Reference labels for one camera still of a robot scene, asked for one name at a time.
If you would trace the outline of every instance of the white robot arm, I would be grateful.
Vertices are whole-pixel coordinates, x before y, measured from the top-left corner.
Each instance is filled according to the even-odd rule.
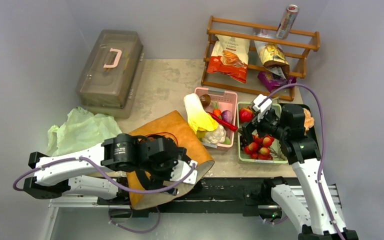
[[[24,180],[23,190],[36,199],[54,199],[62,195],[97,196],[110,200],[118,196],[119,188],[107,179],[86,176],[103,172],[147,171],[151,174],[152,189],[162,188],[163,181],[194,185],[198,172],[186,175],[197,162],[186,155],[186,149],[177,147],[170,139],[154,136],[120,134],[88,149],[56,157],[39,152],[30,154],[28,165],[40,170]],[[176,189],[167,191],[176,195]]]
[[[260,137],[269,134],[280,141],[281,151],[299,180],[308,209],[292,193],[283,177],[266,179],[264,195],[281,206],[298,231],[299,240],[339,239],[337,229],[346,240],[357,240],[357,233],[348,230],[338,214],[323,172],[320,179],[323,193],[319,189],[321,156],[316,141],[305,135],[303,108],[297,104],[285,104],[279,118],[271,109],[272,101],[265,99],[266,96],[260,94],[252,102],[251,108],[255,116],[251,122],[243,124],[242,134],[249,143],[252,142],[252,133],[255,130]],[[330,209],[325,205],[323,197],[327,198]],[[334,221],[331,220],[329,211],[334,214]]]

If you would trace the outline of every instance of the drink can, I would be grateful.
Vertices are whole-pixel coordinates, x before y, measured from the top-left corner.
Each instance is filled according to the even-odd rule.
[[[300,8],[294,4],[290,4],[286,7],[286,11],[279,23],[279,27],[277,28],[276,37],[278,39],[285,39],[288,36],[299,11]]]

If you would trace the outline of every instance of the orange chip bag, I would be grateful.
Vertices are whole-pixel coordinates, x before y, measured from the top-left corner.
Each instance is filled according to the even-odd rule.
[[[216,37],[218,41],[212,49],[206,72],[226,74],[241,83],[246,83],[250,40],[223,35]]]

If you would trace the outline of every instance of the green basket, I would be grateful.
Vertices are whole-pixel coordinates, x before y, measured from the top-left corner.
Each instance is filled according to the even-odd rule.
[[[242,124],[242,122],[239,122],[239,110],[242,108],[247,108],[250,105],[251,103],[247,101],[240,101],[237,103],[236,122],[237,122],[238,128],[240,128]],[[276,115],[280,117],[282,112],[282,107],[279,104],[272,104],[271,107],[276,112]],[[248,154],[242,151],[240,137],[241,137],[241,134],[238,132],[237,133],[237,149],[239,153],[239,160],[243,162],[262,163],[262,164],[287,164],[288,163],[287,158],[281,152],[281,144],[277,139],[274,140],[273,144],[271,145],[271,148],[282,158],[279,158],[276,155],[271,154],[271,156],[273,157],[273,160],[262,160],[262,159],[252,159]]]

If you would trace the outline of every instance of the plastic bag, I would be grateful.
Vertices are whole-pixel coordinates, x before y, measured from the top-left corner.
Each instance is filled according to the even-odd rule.
[[[68,114],[67,121],[58,127],[53,125],[47,131],[48,156],[61,156],[85,150],[121,134],[114,117],[96,114],[76,107]]]

